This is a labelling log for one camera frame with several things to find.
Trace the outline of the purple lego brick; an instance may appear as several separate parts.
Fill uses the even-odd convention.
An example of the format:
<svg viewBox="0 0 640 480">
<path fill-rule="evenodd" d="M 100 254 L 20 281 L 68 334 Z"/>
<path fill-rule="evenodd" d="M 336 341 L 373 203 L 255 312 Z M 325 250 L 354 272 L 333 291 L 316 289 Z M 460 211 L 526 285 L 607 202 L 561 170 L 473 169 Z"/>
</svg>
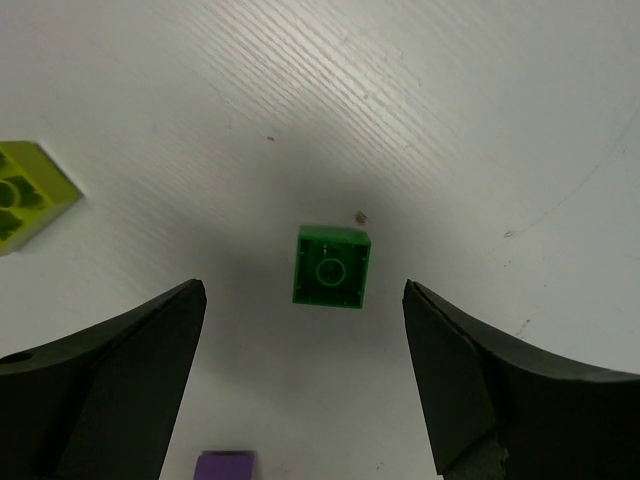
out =
<svg viewBox="0 0 640 480">
<path fill-rule="evenodd" d="M 194 480 L 253 480 L 257 455 L 254 451 L 205 451 L 195 465 Z"/>
</svg>

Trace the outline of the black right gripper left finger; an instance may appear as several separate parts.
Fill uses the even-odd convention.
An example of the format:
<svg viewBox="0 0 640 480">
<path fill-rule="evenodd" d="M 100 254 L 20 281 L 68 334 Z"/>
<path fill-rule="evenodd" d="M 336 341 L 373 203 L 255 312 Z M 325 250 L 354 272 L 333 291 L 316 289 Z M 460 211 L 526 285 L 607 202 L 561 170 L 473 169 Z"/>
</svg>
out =
<svg viewBox="0 0 640 480">
<path fill-rule="evenodd" d="M 206 310 L 200 280 L 1 360 L 4 479 L 157 479 Z"/>
</svg>

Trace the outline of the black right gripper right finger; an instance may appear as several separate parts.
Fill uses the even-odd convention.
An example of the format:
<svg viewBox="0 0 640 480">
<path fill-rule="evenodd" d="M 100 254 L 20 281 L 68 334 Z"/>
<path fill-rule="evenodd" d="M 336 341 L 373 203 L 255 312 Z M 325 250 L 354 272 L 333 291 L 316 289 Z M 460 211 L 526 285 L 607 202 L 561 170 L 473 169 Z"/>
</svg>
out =
<svg viewBox="0 0 640 480">
<path fill-rule="evenodd" d="M 637 375 L 533 346 L 415 281 L 402 306 L 440 476 L 638 477 Z"/>
</svg>

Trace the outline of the dark green small lego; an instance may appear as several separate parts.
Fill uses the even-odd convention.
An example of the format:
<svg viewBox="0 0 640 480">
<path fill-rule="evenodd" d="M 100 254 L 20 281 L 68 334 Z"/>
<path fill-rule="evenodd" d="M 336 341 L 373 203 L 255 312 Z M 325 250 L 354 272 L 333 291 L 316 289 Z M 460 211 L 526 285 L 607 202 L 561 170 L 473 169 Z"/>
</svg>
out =
<svg viewBox="0 0 640 480">
<path fill-rule="evenodd" d="M 357 228 L 302 225 L 297 237 L 292 301 L 363 307 L 372 242 Z"/>
</svg>

